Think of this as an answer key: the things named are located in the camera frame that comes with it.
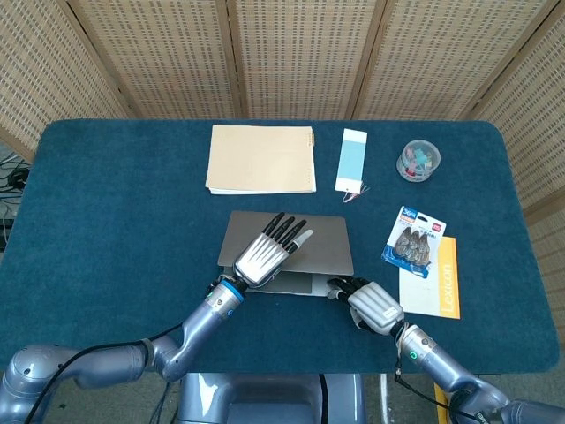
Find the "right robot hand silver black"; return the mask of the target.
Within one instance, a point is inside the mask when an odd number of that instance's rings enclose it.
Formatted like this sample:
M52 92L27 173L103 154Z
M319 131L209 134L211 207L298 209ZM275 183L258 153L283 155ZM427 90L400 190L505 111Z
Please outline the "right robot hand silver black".
M404 325L401 305L379 284L363 277L338 276L328 280L329 299L347 305L358 329L395 336Z

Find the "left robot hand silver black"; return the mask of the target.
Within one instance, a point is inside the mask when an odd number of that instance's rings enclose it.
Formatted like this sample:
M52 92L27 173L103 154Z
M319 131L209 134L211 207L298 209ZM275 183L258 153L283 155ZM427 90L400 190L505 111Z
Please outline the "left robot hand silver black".
M313 235L305 219L284 212L274 216L233 263L235 280L247 288L268 284L282 265Z

